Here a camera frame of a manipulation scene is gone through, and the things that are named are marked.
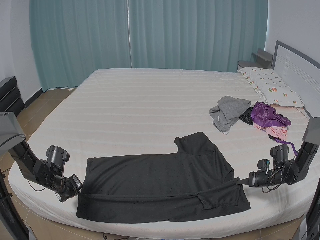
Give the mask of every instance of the pillowcase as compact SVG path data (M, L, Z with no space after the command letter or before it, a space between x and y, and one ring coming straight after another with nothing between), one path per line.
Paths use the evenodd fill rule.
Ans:
M300 96L290 89L271 68L244 67L238 69L266 104L302 108Z

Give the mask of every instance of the black t-shirt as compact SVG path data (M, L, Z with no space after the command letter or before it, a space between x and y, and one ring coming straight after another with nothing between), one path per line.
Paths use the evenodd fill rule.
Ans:
M178 152L89 158L77 217L96 222L186 222L250 209L239 178L203 132Z

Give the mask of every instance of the white bed sheet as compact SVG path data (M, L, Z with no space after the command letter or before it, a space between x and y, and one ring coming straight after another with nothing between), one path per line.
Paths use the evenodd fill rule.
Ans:
M51 145L70 153L65 176L83 182L87 158L134 154L174 153L175 137L198 131L215 143L235 170L247 178L257 161L271 159L277 143L254 127L238 121L228 135L212 124L209 109L226 95L248 99L259 96L239 73L170 69L101 69L92 73L66 98L31 136L28 143L39 159ZM308 119L300 109L277 107L292 126L288 141L299 148ZM293 157L290 147L290 158ZM307 177L292 186L282 185L263 194L244 186L251 209L242 213L190 222L110 224L77 218L78 198L60 203L46 189L35 192L14 163L9 182L17 196L40 216L75 227L143 238L220 238L287 222L309 208L320 175L316 156Z

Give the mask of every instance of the gray cloth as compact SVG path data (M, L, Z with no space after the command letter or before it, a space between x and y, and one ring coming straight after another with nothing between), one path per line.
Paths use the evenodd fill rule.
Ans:
M225 96L218 101L218 106L209 110L213 124L220 132L229 132L239 117L250 107L251 102L246 99Z

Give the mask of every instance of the curtain fold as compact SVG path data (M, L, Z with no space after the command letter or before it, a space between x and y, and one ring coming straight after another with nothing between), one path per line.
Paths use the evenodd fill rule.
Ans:
M132 67L236 72L267 18L268 0L129 0Z
M44 91L131 67L127 0L30 0L30 31Z

